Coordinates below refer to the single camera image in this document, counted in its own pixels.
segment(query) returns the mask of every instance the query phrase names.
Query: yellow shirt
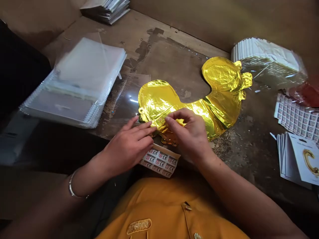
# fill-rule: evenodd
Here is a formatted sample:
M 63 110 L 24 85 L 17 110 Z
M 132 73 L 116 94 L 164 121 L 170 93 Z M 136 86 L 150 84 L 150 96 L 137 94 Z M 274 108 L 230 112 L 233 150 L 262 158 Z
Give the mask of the yellow shirt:
M 248 238 L 221 216 L 213 198 L 199 179 L 143 178 L 121 199 L 97 238 Z

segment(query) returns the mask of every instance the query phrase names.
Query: embroidered logo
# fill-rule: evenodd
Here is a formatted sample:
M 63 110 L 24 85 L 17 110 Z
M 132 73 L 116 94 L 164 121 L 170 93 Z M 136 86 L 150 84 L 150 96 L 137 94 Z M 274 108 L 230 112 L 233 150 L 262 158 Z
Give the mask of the embroidered logo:
M 146 231 L 152 226 L 152 220 L 151 219 L 144 219 L 144 220 L 139 220 L 132 222 L 126 231 L 126 234 L 131 235 L 135 232 L 140 232 L 140 231 Z

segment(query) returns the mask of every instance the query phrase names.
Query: white paper stack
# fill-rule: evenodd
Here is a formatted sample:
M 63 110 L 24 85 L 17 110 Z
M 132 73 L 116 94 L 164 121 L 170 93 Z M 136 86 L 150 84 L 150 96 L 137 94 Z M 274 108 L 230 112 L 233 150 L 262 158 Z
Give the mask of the white paper stack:
M 286 132 L 277 135 L 280 176 L 303 187 L 319 185 L 319 149 L 312 140 Z
M 264 79 L 266 85 L 282 89 L 294 84 L 301 84 L 307 79 L 307 73 L 301 58 L 284 47 L 278 46 L 265 39 L 247 38 L 237 43 L 232 49 L 233 62 L 240 60 L 243 68 L 257 72 L 258 77 L 270 75 L 273 79 Z
M 292 98 L 278 94 L 274 117 L 288 131 L 313 140 L 319 146 L 319 110 L 298 105 Z
M 35 117 L 95 128 L 125 58 L 123 48 L 82 38 L 20 109 Z
M 112 25 L 130 11 L 129 0 L 87 0 L 80 8 L 83 16 Z

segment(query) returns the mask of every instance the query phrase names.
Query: bracelet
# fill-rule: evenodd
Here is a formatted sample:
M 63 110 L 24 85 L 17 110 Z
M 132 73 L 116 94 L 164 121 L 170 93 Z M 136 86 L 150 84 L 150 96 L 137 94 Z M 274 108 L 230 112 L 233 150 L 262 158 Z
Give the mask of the bracelet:
M 70 181 L 69 181 L 69 191 L 70 191 L 70 193 L 71 193 L 71 196 L 73 196 L 73 197 L 75 197 L 75 198 L 85 198 L 85 199 L 87 199 L 87 198 L 89 197 L 89 195 L 86 196 L 86 197 L 80 197 L 80 196 L 76 195 L 76 194 L 73 192 L 73 190 L 72 190 L 72 185 L 71 185 L 72 179 L 73 179 L 74 174 L 75 174 L 78 170 L 79 170 L 79 169 L 75 170 L 74 173 L 72 173 L 72 176 L 71 176 Z

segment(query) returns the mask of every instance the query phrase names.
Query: table surface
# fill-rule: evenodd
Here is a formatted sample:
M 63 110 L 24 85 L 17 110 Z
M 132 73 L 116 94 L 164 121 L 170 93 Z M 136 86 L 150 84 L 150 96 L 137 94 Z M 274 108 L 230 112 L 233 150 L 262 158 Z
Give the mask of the table surface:
M 138 113 L 135 101 L 143 84 L 165 80 L 182 102 L 193 102 L 210 92 L 201 76 L 204 62 L 214 56 L 230 57 L 227 52 L 134 10 L 113 26 L 81 17 L 45 47 L 43 53 L 54 64 L 68 41 L 91 32 L 99 32 L 102 43 L 123 47 L 127 53 L 121 70 L 123 79 L 115 81 L 97 128 L 87 130 L 105 139 L 111 139 Z M 273 117 L 277 92 L 254 81 L 246 89 L 246 95 L 235 125 L 211 142 L 211 147 L 227 165 L 267 195 L 319 213 L 314 192 L 279 176 L 277 144 L 270 135 L 285 132 Z M 161 144 L 159 136 L 155 142 Z

